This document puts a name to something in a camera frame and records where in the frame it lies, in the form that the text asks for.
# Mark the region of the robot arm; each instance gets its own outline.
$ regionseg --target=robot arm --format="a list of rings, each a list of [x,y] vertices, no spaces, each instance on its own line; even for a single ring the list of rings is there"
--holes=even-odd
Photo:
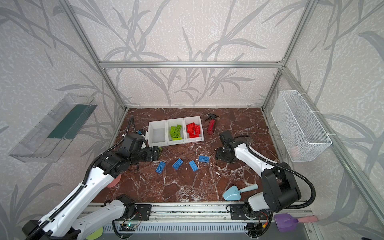
[[[279,212],[301,198],[299,187],[291,172],[273,166],[277,165],[277,162],[266,159],[252,148],[248,148],[245,142],[232,137],[229,131],[222,132],[219,137],[223,147],[217,149],[216,159],[229,163],[234,163],[236,159],[241,160],[262,178],[264,192],[244,200],[244,211],[248,217],[254,216],[262,209]],[[287,163],[279,165],[290,169]]]
[[[157,146],[145,147],[144,143],[146,141],[143,136],[128,134],[117,152],[109,151],[102,154],[94,162],[85,186],[81,182],[40,221],[30,220],[25,224],[23,232],[27,239],[82,240],[112,220],[134,216],[136,212],[134,200],[121,195],[98,211],[77,219],[96,195],[117,178],[120,173],[127,170],[130,165],[157,160],[160,153],[159,148]],[[64,206],[68,200],[70,202],[66,204],[60,213],[52,217],[53,213]]]

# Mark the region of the purple toy scoop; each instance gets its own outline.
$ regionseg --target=purple toy scoop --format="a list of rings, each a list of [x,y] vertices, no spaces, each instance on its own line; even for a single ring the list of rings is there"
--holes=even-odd
[[[280,232],[290,232],[295,230],[299,222],[317,222],[318,219],[316,216],[294,218],[290,214],[277,214],[275,221]]]

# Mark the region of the gray vent grille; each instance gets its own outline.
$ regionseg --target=gray vent grille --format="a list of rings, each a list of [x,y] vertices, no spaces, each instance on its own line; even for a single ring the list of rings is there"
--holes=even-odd
[[[246,223],[141,223],[135,233],[238,233],[245,232],[245,224]],[[104,233],[113,233],[112,224],[110,223],[104,226],[103,231]]]

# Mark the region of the blue lego brick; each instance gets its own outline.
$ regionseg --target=blue lego brick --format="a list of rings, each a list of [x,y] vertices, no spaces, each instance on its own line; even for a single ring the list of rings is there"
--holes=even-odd
[[[207,157],[207,156],[199,156],[199,162],[209,162],[209,157]]]
[[[159,163],[159,166],[156,168],[156,172],[158,174],[162,173],[163,170],[164,170],[164,167],[166,166],[166,163],[165,162],[160,162]]]
[[[192,170],[195,172],[197,169],[199,169],[197,166],[196,166],[196,163],[195,163],[195,161],[190,161],[189,162],[189,165],[191,165],[191,168],[192,168]]]
[[[181,159],[178,159],[173,165],[172,167],[175,169],[175,170],[178,170],[179,167],[183,164],[183,160]]]

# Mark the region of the toy shovel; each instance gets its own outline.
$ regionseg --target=toy shovel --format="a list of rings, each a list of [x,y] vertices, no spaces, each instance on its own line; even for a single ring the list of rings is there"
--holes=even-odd
[[[318,219],[316,216],[294,218],[290,214],[278,214],[275,215],[275,221],[280,232],[290,232],[295,230],[299,222],[317,222]]]
[[[228,188],[227,191],[224,192],[223,198],[227,201],[239,201],[241,196],[241,192],[247,192],[247,191],[252,191],[255,189],[258,189],[259,186],[257,184],[250,185],[248,187],[242,188],[242,189],[237,189],[236,186],[232,186]]]

